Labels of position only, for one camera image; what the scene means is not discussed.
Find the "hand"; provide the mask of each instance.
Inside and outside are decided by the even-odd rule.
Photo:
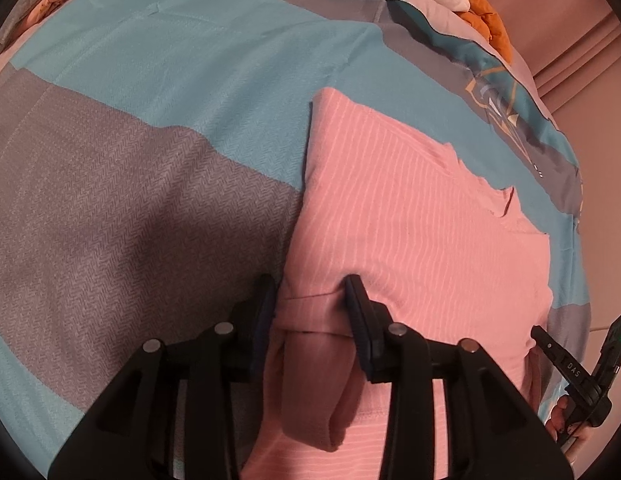
[[[564,416],[564,410],[569,405],[569,396],[561,396],[555,407],[551,410],[551,418],[546,421],[546,429],[551,434],[551,436],[557,440],[557,434],[559,431],[564,430],[564,425],[566,424],[566,417]],[[569,434],[577,438],[577,440],[573,443],[571,447],[569,447],[565,454],[566,458],[569,462],[575,462],[577,458],[577,454],[579,450],[584,446],[587,440],[593,435],[594,428],[591,427],[590,424],[585,423],[582,424],[582,427],[579,428],[575,433],[572,433],[575,428],[579,426],[579,423],[572,424],[569,426]]]

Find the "pink curtain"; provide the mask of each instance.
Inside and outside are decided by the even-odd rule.
[[[606,0],[488,0],[555,112],[621,57],[621,24]]]

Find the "orange cloth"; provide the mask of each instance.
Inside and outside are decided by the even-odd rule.
[[[68,0],[41,0],[34,9],[31,10],[28,15],[17,25],[13,32],[12,41],[15,41],[29,28],[33,27],[36,23],[39,23],[46,16],[52,14],[54,10],[61,7]]]
[[[495,50],[510,64],[513,62],[513,46],[499,14],[487,0],[469,0],[471,10],[456,14],[486,38]]]

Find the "metal screw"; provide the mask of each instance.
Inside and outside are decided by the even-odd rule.
[[[152,354],[161,348],[161,341],[159,339],[149,339],[142,348],[146,353]]]
[[[460,341],[460,346],[466,351],[474,354],[479,350],[479,343],[475,341],[475,339],[470,339],[468,337],[462,339]]]
[[[399,337],[403,336],[408,331],[409,329],[406,328],[404,323],[391,323],[389,325],[389,332]]]
[[[230,334],[233,330],[235,330],[235,327],[228,321],[222,321],[221,323],[217,323],[217,325],[215,325],[215,333],[217,335]]]

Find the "pink shirt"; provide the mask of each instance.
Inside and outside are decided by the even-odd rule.
[[[472,337],[523,390],[545,325],[549,240],[513,188],[494,190],[453,147],[323,89],[313,101],[303,207],[278,294],[264,421],[244,480],[377,480],[390,388],[365,381],[342,280],[426,338]],[[446,475],[435,385],[436,478]]]

